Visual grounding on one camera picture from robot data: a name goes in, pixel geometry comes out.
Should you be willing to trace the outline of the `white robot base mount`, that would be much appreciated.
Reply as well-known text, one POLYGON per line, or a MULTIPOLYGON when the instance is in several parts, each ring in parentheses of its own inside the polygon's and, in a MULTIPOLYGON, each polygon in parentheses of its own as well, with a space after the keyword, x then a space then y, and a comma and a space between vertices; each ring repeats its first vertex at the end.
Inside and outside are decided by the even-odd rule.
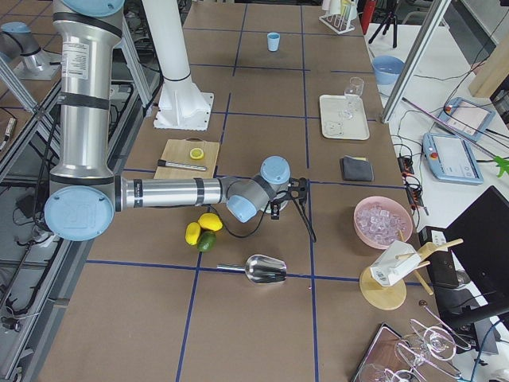
POLYGON ((163 77, 154 126, 207 130, 214 95, 201 92, 192 80, 177 2, 146 0, 142 4, 163 77))

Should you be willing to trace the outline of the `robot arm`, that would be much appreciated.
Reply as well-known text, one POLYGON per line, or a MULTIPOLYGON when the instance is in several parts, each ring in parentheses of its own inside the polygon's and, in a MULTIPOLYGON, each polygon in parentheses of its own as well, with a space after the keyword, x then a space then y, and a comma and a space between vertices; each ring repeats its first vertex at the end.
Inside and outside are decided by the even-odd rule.
POLYGON ((60 69, 60 54, 43 50, 31 29, 20 21, 1 25, 1 58, 7 64, 20 59, 14 67, 20 80, 52 80, 60 69))
POLYGON ((225 204, 239 221, 292 201, 302 211, 309 194, 289 163, 271 156, 251 178, 134 179, 107 164, 112 53, 127 35, 120 1, 56 1, 53 24, 63 39, 60 160, 49 175, 45 223, 59 237, 87 241, 106 231, 114 214, 129 208, 225 204))

